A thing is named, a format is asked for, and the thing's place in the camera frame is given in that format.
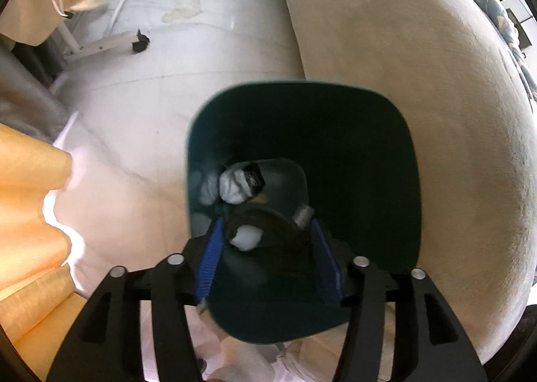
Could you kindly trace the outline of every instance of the drawstring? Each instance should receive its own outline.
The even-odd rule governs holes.
[[[51,0],[52,1],[52,5],[54,6],[54,9],[56,10],[56,12],[62,16],[62,17],[70,17],[69,14],[67,14],[65,12],[65,10],[63,9],[63,0],[58,0],[58,3],[60,4],[60,7],[58,8],[58,5],[56,3],[56,0]]]

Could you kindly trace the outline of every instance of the floor stain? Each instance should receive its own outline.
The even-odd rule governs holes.
[[[174,9],[162,16],[163,23],[171,23],[181,18],[192,18],[201,14],[200,0],[174,0]]]

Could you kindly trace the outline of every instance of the black caster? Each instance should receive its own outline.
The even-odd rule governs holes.
[[[147,49],[147,46],[149,46],[150,39],[147,35],[144,35],[138,30],[138,34],[136,35],[138,37],[137,42],[133,42],[133,52],[134,53],[140,53]]]

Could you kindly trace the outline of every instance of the dark green trash bin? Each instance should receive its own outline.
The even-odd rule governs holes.
[[[192,236],[237,208],[200,202],[200,181],[249,161],[258,162],[264,176],[272,172],[266,190],[289,200],[284,209],[307,201],[331,235],[347,241],[356,255],[390,272],[415,267],[421,239],[416,157],[404,118],[385,97],[307,81],[245,84],[214,97],[189,138]],[[225,244],[218,264],[207,303],[230,335],[277,343],[348,321],[347,309],[327,306],[318,296],[312,272],[276,275],[256,257],[256,250],[245,253]]]

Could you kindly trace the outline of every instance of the white floor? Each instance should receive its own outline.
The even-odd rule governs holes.
[[[117,2],[85,14],[80,43],[103,36]],[[285,0],[127,0],[113,33],[138,28],[146,51],[77,61],[59,90],[78,116],[61,141],[74,174],[54,212],[83,241],[69,262],[86,294],[117,264],[152,267],[182,249],[185,142],[200,107],[232,84],[303,77]]]

